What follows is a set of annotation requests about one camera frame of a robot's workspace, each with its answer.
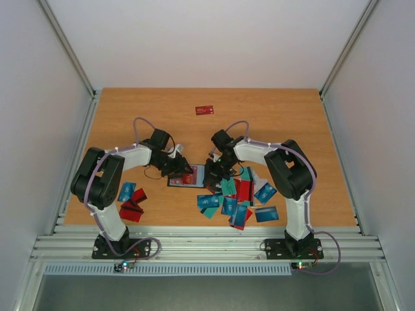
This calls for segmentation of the red VIP card front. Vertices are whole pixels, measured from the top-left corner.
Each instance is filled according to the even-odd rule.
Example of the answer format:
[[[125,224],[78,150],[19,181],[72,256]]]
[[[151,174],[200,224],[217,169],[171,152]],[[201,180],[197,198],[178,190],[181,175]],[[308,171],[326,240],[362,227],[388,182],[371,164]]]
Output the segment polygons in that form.
[[[188,185],[192,185],[194,183],[193,181],[193,175],[192,174],[185,174],[183,176],[183,184],[188,184]]]

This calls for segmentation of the red vip card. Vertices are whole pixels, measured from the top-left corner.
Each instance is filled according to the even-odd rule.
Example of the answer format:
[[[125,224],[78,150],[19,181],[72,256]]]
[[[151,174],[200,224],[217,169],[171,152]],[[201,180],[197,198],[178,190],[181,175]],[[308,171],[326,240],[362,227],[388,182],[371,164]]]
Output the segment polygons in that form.
[[[185,174],[183,176],[183,184],[188,184],[188,185],[192,185],[194,183],[193,181],[193,175],[192,174]]]
[[[171,185],[182,185],[183,184],[182,178],[171,178],[169,182]]]

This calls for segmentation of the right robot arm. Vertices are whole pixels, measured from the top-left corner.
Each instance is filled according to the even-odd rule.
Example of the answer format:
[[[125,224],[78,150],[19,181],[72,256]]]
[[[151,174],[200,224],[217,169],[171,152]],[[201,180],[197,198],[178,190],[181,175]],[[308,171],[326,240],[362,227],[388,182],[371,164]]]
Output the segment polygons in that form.
[[[222,179],[229,179],[238,162],[250,161],[267,166],[276,190],[285,198],[286,248],[300,257],[309,249],[314,233],[309,221],[309,197],[316,186],[316,170],[294,140],[265,143],[240,136],[232,138],[220,130],[211,138],[221,155],[213,152],[206,160],[203,184],[217,190]]]

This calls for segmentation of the black leather card holder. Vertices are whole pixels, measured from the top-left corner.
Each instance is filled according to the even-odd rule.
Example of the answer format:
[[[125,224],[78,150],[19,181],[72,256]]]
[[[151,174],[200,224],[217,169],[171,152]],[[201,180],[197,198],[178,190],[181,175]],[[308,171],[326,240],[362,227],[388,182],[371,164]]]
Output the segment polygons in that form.
[[[203,189],[204,186],[204,165],[190,165],[192,173],[185,173],[179,178],[168,178],[168,187],[198,188]]]

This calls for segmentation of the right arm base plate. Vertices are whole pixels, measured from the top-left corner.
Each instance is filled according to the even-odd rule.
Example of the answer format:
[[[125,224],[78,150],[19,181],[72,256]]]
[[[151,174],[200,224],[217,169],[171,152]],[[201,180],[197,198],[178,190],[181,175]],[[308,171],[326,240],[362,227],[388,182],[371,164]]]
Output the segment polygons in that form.
[[[312,238],[306,242],[269,238],[264,240],[264,245],[268,260],[314,260],[324,258],[321,241],[317,238]]]

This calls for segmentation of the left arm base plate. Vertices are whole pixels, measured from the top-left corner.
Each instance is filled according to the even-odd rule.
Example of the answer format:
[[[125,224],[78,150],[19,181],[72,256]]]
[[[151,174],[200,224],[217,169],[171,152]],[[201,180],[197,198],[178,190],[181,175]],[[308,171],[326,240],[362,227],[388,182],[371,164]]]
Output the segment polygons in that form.
[[[144,240],[140,243],[137,243],[132,247],[138,239],[130,238],[122,241],[110,241],[110,244],[113,247],[113,250],[121,254],[117,256],[109,246],[108,242],[103,236],[98,236],[95,239],[93,250],[91,254],[92,259],[133,259],[135,257],[145,258],[150,255],[152,248],[152,242],[150,240]]]

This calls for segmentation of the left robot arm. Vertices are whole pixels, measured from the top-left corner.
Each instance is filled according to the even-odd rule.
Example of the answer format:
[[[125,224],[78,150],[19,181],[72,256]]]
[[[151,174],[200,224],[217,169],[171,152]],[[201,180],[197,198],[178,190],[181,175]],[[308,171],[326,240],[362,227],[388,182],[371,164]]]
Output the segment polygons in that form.
[[[180,178],[192,174],[193,169],[182,155],[183,146],[174,143],[166,149],[172,136],[155,129],[148,139],[138,141],[125,148],[104,150],[89,148],[71,182],[71,193],[90,211],[100,229],[100,235],[107,238],[108,251],[116,258],[123,258],[130,252],[130,241],[123,236],[127,227],[121,220],[115,199],[123,172],[136,167],[153,166],[161,176]]]

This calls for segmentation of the blue card front pile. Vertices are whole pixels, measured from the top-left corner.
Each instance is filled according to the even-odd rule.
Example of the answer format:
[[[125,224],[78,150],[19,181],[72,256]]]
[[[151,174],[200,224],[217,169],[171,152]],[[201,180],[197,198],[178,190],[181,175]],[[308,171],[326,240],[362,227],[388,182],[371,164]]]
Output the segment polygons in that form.
[[[234,214],[229,219],[230,227],[243,231],[251,215],[252,211],[247,206],[238,204]]]

